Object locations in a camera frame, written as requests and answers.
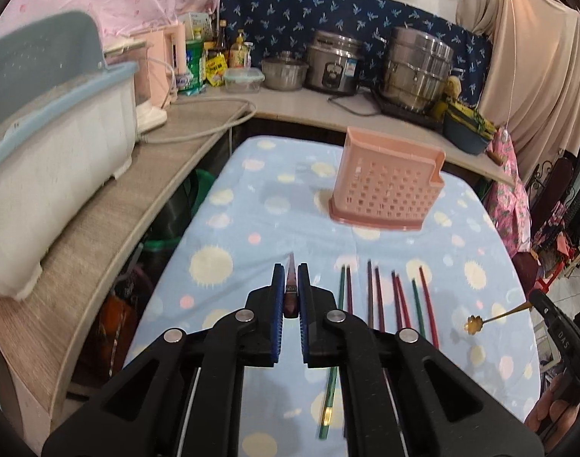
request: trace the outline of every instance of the stainless steel pot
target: stainless steel pot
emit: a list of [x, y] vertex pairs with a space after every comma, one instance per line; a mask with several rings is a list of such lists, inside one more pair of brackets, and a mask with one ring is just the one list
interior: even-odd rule
[[364, 63], [362, 41], [316, 31], [313, 43], [307, 46], [307, 63], [307, 87], [325, 93], [355, 94]]
[[404, 27], [392, 30], [379, 85], [381, 95], [406, 109], [431, 108], [453, 68], [453, 49], [427, 33]]
[[296, 91], [303, 87], [309, 65], [292, 59], [290, 51], [282, 51], [279, 58], [265, 58], [262, 63], [265, 87], [278, 91]]

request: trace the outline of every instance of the red chopstick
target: red chopstick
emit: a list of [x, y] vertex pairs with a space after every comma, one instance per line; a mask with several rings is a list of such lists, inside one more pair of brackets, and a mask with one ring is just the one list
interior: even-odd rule
[[400, 296], [400, 303], [402, 304], [402, 316], [404, 317], [405, 328], [412, 328], [411, 316], [408, 314], [408, 308], [406, 307], [406, 298], [404, 295], [404, 290], [402, 290], [402, 282], [400, 281], [400, 275], [396, 275], [396, 280], [398, 281], [398, 295]]
[[347, 266], [347, 313], [353, 314], [352, 270]]
[[394, 306], [396, 310], [396, 332], [402, 329], [402, 312], [400, 311], [400, 295], [398, 294], [398, 283], [396, 282], [396, 272], [392, 272], [392, 285], [394, 286]]
[[434, 308], [432, 307], [432, 299], [429, 296], [428, 283], [425, 280], [425, 274], [423, 273], [422, 266], [419, 267], [419, 275], [421, 275], [421, 283], [423, 285], [425, 302], [428, 305], [429, 328], [432, 331], [432, 344], [435, 348], [440, 348], [440, 343], [438, 342], [438, 330], [436, 329], [436, 321], [434, 319]]
[[374, 328], [374, 298], [373, 298], [373, 293], [372, 293], [372, 262], [370, 259], [368, 260], [367, 274], [368, 274], [368, 284], [367, 284], [368, 317], [367, 317], [366, 322], [368, 323], [368, 328]]
[[376, 281], [376, 301], [379, 306], [379, 331], [385, 332], [385, 311], [383, 311], [383, 292], [381, 290], [379, 266], [374, 267], [374, 280]]

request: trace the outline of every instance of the blue polka dot tablecloth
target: blue polka dot tablecloth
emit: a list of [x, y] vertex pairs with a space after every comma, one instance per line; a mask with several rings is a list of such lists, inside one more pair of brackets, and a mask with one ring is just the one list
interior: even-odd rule
[[[420, 232], [339, 224], [327, 208], [342, 153], [337, 146], [281, 137], [245, 141], [167, 265], [128, 362], [168, 328], [210, 328], [242, 308], [251, 290], [271, 283], [276, 262], [287, 267], [291, 251], [297, 265], [309, 265], [312, 283], [335, 297], [341, 266], [349, 265], [354, 312], [362, 318], [371, 259], [381, 271], [387, 331], [395, 331], [391, 272], [401, 274], [417, 324], [413, 294], [407, 291], [423, 266], [441, 351], [523, 420], [540, 389], [529, 313], [490, 323], [474, 337], [464, 332], [470, 314], [496, 316], [524, 300], [504, 245], [472, 189], [443, 174], [445, 188]], [[429, 338], [427, 316], [425, 321]], [[285, 319], [280, 362], [272, 369], [245, 370], [239, 454], [345, 456], [340, 387], [328, 439], [316, 437], [326, 381], [326, 369], [307, 369], [302, 362], [298, 319]]]

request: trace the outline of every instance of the beige curtain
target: beige curtain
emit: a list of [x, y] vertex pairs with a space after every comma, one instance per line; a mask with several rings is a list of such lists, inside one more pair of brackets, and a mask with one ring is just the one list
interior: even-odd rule
[[561, 149], [577, 155], [580, 13], [558, 0], [462, 0], [457, 22], [493, 41], [479, 109], [508, 123], [521, 178]]

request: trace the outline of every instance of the yellow packet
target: yellow packet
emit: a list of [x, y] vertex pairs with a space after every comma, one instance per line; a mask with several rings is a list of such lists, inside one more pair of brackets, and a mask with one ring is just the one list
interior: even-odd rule
[[227, 70], [227, 61], [223, 55], [219, 54], [210, 58], [206, 62], [206, 79], [214, 87], [222, 86], [224, 83], [222, 76], [225, 70]]

